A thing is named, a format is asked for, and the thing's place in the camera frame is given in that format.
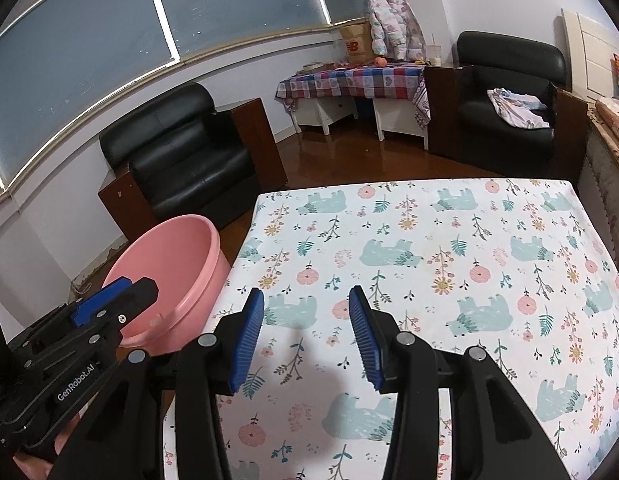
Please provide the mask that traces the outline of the left hand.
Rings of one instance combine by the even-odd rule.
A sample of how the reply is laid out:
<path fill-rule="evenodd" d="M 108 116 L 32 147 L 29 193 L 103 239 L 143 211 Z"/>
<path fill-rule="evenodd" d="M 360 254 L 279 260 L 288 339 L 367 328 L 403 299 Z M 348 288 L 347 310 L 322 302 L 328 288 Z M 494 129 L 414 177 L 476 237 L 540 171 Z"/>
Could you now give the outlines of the left hand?
<path fill-rule="evenodd" d="M 67 443 L 67 440 L 69 440 L 72 431 L 76 426 L 78 426 L 80 420 L 81 415 L 76 414 L 69 420 L 63 430 L 56 435 L 55 451 L 57 455 L 61 453 L 63 447 Z M 18 465 L 19 469 L 25 474 L 25 477 L 30 480 L 46 480 L 48 478 L 48 474 L 52 470 L 52 464 L 46 462 L 46 460 L 41 460 L 38 457 L 29 456 L 21 452 L 14 454 L 12 459 Z"/>

